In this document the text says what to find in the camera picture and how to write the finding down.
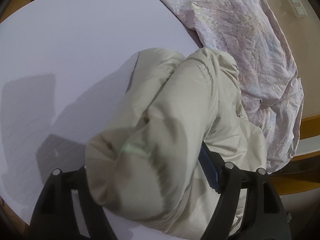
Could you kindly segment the pink patterned duvet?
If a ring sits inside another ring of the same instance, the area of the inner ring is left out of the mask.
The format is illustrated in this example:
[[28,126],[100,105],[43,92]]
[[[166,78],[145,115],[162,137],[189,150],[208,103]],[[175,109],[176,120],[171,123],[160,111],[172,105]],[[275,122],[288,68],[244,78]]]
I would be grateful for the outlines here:
[[297,152],[304,92],[267,0],[161,1],[203,46],[235,59],[245,112],[266,139],[267,171],[282,169]]

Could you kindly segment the beige puffer jacket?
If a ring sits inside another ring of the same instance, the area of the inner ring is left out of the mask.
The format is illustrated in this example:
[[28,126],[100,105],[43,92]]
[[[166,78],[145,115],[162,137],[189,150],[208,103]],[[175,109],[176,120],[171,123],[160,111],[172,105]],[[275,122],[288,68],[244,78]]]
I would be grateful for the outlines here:
[[86,146],[88,187],[116,215],[199,239],[219,195],[199,164],[202,143],[242,170],[266,167],[262,130],[241,103],[239,71],[226,52],[138,55],[131,86],[110,124]]

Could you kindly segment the wooden bed frame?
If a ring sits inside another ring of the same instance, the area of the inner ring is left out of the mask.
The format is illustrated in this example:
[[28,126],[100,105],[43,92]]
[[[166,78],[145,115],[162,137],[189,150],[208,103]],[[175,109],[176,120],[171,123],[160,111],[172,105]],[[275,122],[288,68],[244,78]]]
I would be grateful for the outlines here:
[[271,179],[279,195],[319,188],[319,115],[302,120],[296,155]]

